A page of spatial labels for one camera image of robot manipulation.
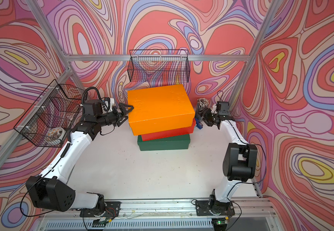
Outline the orange shoebox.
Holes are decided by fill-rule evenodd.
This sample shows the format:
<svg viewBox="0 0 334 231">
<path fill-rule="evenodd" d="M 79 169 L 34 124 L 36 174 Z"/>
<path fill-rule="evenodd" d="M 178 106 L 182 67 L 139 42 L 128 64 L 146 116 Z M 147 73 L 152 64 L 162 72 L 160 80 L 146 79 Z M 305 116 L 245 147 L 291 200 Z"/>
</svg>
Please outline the orange shoebox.
<svg viewBox="0 0 334 231">
<path fill-rule="evenodd" d="M 128 91 L 135 136 L 190 127 L 195 110 L 182 84 Z"/>
</svg>

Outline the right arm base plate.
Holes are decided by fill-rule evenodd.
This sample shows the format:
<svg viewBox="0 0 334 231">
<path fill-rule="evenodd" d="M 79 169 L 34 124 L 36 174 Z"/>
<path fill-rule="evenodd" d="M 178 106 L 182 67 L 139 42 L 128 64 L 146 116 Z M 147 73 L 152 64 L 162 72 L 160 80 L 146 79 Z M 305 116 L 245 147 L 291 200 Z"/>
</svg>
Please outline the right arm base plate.
<svg viewBox="0 0 334 231">
<path fill-rule="evenodd" d="M 234 206 L 231 202 L 193 200 L 192 204 L 196 208 L 197 216 L 226 216 L 230 218 L 235 215 Z"/>
</svg>

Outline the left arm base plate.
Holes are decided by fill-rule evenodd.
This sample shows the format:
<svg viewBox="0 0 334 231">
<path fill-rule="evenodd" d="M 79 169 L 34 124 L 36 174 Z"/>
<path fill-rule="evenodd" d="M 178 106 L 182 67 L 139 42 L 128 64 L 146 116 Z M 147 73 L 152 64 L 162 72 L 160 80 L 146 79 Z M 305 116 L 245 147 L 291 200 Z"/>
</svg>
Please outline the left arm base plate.
<svg viewBox="0 0 334 231">
<path fill-rule="evenodd" d="M 95 208 L 84 208 L 80 210 L 81 218 L 95 218 L 99 220 L 113 220 L 119 216 L 121 202 L 105 201 L 97 205 Z"/>
</svg>

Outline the red shoebox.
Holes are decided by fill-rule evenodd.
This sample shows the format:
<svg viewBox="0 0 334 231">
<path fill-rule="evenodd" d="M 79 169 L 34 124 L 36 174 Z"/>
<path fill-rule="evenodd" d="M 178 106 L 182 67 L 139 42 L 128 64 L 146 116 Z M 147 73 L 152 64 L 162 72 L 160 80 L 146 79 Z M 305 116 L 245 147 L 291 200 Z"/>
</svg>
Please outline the red shoebox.
<svg viewBox="0 0 334 231">
<path fill-rule="evenodd" d="M 190 127 L 144 134 L 141 135 L 141 137 L 143 141 L 151 141 L 151 140 L 175 137 L 180 135 L 187 135 L 193 133 L 195 126 L 196 126 L 196 121 L 194 119 Z"/>
</svg>

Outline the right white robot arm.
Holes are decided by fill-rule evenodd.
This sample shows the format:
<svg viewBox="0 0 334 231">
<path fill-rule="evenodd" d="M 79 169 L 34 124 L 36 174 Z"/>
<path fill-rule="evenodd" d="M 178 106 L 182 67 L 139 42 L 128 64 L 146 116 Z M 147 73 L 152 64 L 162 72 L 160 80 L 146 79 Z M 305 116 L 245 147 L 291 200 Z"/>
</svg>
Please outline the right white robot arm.
<svg viewBox="0 0 334 231">
<path fill-rule="evenodd" d="M 208 107 L 197 110 L 202 121 L 209 127 L 214 125 L 226 136 L 227 150 L 223 160 L 223 175 L 220 185 L 213 189 L 208 200 L 211 211 L 228 210 L 231 198 L 239 186 L 247 184 L 255 175 L 258 149 L 249 144 L 240 133 L 235 119 L 229 112 L 229 103 L 219 101 L 215 110 Z"/>
</svg>

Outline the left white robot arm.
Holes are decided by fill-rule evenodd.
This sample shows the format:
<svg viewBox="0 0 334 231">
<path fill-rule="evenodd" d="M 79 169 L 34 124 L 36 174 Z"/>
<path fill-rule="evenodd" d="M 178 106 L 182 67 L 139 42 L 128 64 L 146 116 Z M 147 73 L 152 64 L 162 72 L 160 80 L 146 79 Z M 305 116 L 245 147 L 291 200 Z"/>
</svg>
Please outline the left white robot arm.
<svg viewBox="0 0 334 231">
<path fill-rule="evenodd" d="M 35 208 L 48 212 L 86 209 L 95 217 L 106 211 L 104 196 L 99 193 L 76 192 L 68 186 L 71 172 L 79 157 L 91 144 L 102 127 L 120 127 L 134 107 L 120 103 L 118 107 L 106 101 L 82 102 L 83 114 L 79 122 L 68 131 L 67 143 L 54 160 L 38 175 L 26 181 L 27 194 Z"/>
</svg>

